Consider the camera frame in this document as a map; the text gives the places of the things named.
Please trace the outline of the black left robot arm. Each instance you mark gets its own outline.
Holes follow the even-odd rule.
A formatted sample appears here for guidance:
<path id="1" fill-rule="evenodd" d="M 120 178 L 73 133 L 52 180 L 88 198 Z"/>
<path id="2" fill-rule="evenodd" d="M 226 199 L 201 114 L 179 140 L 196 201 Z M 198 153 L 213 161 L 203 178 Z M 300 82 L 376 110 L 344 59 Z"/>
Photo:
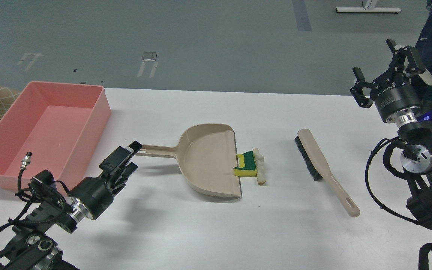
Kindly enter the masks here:
<path id="1" fill-rule="evenodd" d="M 63 251 L 46 231 L 58 225 L 73 233 L 82 219 L 97 219 L 125 188 L 137 169 L 131 159 L 142 148 L 137 141 L 125 148 L 117 147 L 101 162 L 98 177 L 86 177 L 72 189 L 61 182 L 66 195 L 57 190 L 58 181 L 48 170 L 34 175 L 28 187 L 22 188 L 22 175 L 32 156 L 28 152 L 22 160 L 15 194 L 26 203 L 25 207 L 16 218 L 0 226 L 0 233 L 9 227 L 15 233 L 0 250 L 0 270 L 74 270 L 75 266 L 63 260 Z"/>

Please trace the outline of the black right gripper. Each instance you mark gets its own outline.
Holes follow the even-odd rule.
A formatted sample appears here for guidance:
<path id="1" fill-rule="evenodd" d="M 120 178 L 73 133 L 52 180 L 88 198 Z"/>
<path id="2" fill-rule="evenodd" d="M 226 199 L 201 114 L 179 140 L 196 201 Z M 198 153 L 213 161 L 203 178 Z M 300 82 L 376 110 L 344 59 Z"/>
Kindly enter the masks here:
<path id="1" fill-rule="evenodd" d="M 353 67 L 355 83 L 350 92 L 361 108 L 369 109 L 374 103 L 384 123 L 395 123 L 403 114 L 420 116 L 422 102 L 409 81 L 426 72 L 419 51 L 409 45 L 398 45 L 391 38 L 385 42 L 393 56 L 386 72 L 373 80 L 378 88 L 372 90 L 373 83 L 366 81 L 360 68 Z M 363 89 L 372 90 L 372 100 L 366 97 Z"/>

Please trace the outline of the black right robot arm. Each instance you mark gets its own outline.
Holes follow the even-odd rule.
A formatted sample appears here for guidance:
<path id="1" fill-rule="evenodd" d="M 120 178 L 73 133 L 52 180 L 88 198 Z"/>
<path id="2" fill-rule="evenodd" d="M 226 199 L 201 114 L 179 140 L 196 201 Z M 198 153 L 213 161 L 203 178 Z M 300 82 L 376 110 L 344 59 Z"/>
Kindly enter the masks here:
<path id="1" fill-rule="evenodd" d="M 392 57 L 388 68 L 379 77 L 366 80 L 354 67 L 354 86 L 350 89 L 356 103 L 368 109 L 374 105 L 384 123 L 394 123 L 398 136 L 381 140 L 370 154 L 365 177 L 374 156 L 384 149 L 383 165 L 393 176 L 407 182 L 410 198 L 406 208 L 413 218 L 386 207 L 373 193 L 370 196 L 382 210 L 432 231 L 432 103 L 424 102 L 411 85 L 420 77 L 432 86 L 432 75 L 426 70 L 418 50 L 386 40 Z M 418 253 L 418 269 L 429 269 L 432 243 L 424 244 Z"/>

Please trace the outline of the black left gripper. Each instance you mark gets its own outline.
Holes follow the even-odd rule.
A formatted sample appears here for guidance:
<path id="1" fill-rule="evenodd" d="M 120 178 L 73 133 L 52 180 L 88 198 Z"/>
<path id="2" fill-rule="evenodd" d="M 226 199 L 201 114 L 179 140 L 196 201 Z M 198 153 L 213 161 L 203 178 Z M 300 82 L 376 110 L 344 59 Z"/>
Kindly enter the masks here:
<path id="1" fill-rule="evenodd" d="M 113 203 L 115 196 L 125 188 L 129 177 L 138 169 L 132 157 L 143 148 L 137 141 L 127 147 L 119 146 L 99 165 L 102 173 L 86 177 L 68 196 L 81 202 L 87 209 L 89 219 L 95 220 Z"/>

